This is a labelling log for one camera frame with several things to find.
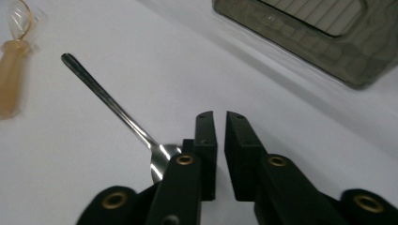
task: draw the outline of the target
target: brass insert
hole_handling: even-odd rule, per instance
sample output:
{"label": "brass insert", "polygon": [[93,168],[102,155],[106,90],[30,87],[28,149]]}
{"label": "brass insert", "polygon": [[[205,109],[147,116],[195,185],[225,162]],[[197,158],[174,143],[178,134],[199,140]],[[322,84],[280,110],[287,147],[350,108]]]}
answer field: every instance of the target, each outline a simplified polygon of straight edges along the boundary
{"label": "brass insert", "polygon": [[183,166],[190,165],[193,163],[193,157],[190,157],[190,156],[178,157],[176,159],[176,163],[178,163],[179,165],[183,165]]}
{"label": "brass insert", "polygon": [[384,211],[383,205],[380,202],[378,202],[378,200],[367,195],[355,196],[354,202],[362,209],[372,213],[381,213]]}
{"label": "brass insert", "polygon": [[286,165],[286,160],[282,157],[270,157],[268,162],[273,166],[282,167]]}
{"label": "brass insert", "polygon": [[114,192],[103,199],[102,207],[106,209],[116,209],[125,204],[128,198],[127,194],[123,191]]}

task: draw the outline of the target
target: spoon handle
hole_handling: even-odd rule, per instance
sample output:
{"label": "spoon handle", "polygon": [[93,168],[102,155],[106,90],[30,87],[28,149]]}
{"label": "spoon handle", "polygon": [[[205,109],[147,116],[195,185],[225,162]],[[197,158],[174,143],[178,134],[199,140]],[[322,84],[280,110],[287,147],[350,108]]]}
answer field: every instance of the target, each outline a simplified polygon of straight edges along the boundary
{"label": "spoon handle", "polygon": [[134,131],[136,136],[151,149],[151,146],[158,143],[149,136],[149,134],[137,123],[131,116],[125,112],[117,102],[100,86],[100,84],[85,70],[85,68],[70,53],[64,53],[61,56],[65,65],[74,73],[85,85],[88,86],[129,128]]}
{"label": "spoon handle", "polygon": [[0,61],[0,119],[14,116],[21,89],[24,57],[29,52],[24,40],[9,40],[3,45]]}

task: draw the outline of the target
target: metal spoon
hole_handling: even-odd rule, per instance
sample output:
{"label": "metal spoon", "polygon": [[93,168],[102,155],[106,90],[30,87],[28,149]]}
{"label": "metal spoon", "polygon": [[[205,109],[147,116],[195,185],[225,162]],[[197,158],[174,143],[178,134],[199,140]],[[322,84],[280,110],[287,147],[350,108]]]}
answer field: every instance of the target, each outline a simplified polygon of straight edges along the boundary
{"label": "metal spoon", "polygon": [[64,53],[62,61],[82,82],[85,83],[122,121],[125,122],[135,135],[152,152],[150,160],[150,170],[154,183],[163,178],[167,163],[170,158],[180,154],[181,150],[176,144],[159,144],[137,123],[128,113],[126,113],[117,102],[100,86],[99,83],[85,70],[73,55]]}

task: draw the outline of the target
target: white tablecloth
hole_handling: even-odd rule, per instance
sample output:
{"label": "white tablecloth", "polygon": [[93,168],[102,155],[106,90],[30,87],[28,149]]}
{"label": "white tablecloth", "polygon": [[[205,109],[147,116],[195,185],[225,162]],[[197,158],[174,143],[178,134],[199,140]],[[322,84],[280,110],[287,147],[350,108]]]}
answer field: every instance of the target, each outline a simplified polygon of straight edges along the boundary
{"label": "white tablecloth", "polygon": [[[339,198],[363,188],[398,206],[398,67],[352,90],[225,19],[211,1],[34,1],[41,21],[19,114],[0,121],[0,224],[74,224],[111,186],[151,183],[149,151],[61,62],[72,53],[160,143],[192,139],[213,111],[217,199],[202,224],[256,224],[236,202],[223,154],[227,111],[270,153]],[[0,42],[11,38],[0,2]]]}

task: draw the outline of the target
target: black plastic part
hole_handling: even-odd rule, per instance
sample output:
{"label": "black plastic part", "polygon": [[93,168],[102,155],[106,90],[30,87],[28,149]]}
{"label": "black plastic part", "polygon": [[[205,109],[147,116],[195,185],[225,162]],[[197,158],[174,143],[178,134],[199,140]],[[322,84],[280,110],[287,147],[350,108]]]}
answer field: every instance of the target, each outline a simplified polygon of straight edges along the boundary
{"label": "black plastic part", "polygon": [[[87,206],[77,225],[144,224],[157,187],[157,184],[151,186],[140,194],[128,187],[109,187]],[[120,196],[126,198],[120,206],[107,207],[112,204],[117,206],[117,202],[122,201]]]}
{"label": "black plastic part", "polygon": [[289,158],[264,156],[259,176],[283,224],[348,224]]}
{"label": "black plastic part", "polygon": [[193,153],[202,160],[202,201],[216,198],[217,137],[213,112],[196,116]]}
{"label": "black plastic part", "polygon": [[271,199],[262,188],[257,190],[254,213],[260,225],[283,225]]}
{"label": "black plastic part", "polygon": [[184,139],[182,141],[182,153],[194,153],[193,139]]}
{"label": "black plastic part", "polygon": [[[178,159],[191,158],[187,165]],[[201,159],[194,154],[173,156],[149,210],[145,225],[199,224],[201,210]]]}
{"label": "black plastic part", "polygon": [[386,200],[363,189],[351,189],[343,193],[342,211],[351,224],[398,224],[398,210]]}
{"label": "black plastic part", "polygon": [[254,202],[260,157],[267,153],[245,116],[228,112],[225,129],[225,156],[238,201]]}

